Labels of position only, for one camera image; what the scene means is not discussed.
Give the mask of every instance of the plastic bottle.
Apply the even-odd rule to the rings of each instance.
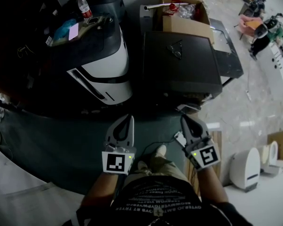
[[[89,18],[93,16],[86,0],[77,0],[77,3],[84,18]]]

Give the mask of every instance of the leg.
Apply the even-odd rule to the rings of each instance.
[[[137,179],[152,175],[152,172],[148,169],[147,164],[143,161],[138,162],[137,168],[138,169],[133,174],[129,174],[126,177],[123,187]]]
[[[265,37],[261,39],[256,39],[255,42],[253,43],[253,55],[256,56],[260,51],[262,51],[264,48],[268,46],[270,43],[270,39],[266,35]]]
[[[150,168],[154,175],[172,176],[189,182],[187,177],[176,167],[175,163],[165,158],[166,146],[161,145],[150,159]]]

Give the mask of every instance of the gray floor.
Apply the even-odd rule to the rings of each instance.
[[[135,116],[136,158],[156,141],[170,141],[180,130],[180,114],[168,117]],[[113,121],[56,120],[30,113],[5,111],[0,123],[4,154],[34,176],[64,189],[86,194],[102,171],[106,131]],[[161,143],[149,147],[153,152]],[[167,158],[183,170],[184,153],[167,143]]]
[[[223,140],[221,180],[227,183],[229,163],[234,153],[265,145],[267,134],[283,130],[283,100],[273,100],[264,72],[259,63],[249,56],[247,36],[239,40],[241,34],[234,28],[239,23],[238,13],[244,2],[204,1],[209,7],[209,17],[223,22],[244,70],[241,78],[233,80],[199,113],[199,118],[206,123],[220,123]],[[251,102],[245,92],[248,87]]]

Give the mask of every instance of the black handle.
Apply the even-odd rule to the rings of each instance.
[[[105,99],[105,97],[100,94],[95,87],[93,87],[78,71],[73,70],[72,74],[77,77],[78,79],[80,79],[82,81],[82,83],[94,94],[95,97],[97,97],[100,100]]]

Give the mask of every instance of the shoe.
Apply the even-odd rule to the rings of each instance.
[[[139,161],[137,163],[137,169],[138,169],[138,171],[148,170],[148,166],[144,161]]]
[[[164,144],[162,144],[161,146],[159,146],[156,149],[156,153],[162,154],[163,156],[165,156],[166,154],[166,146]]]

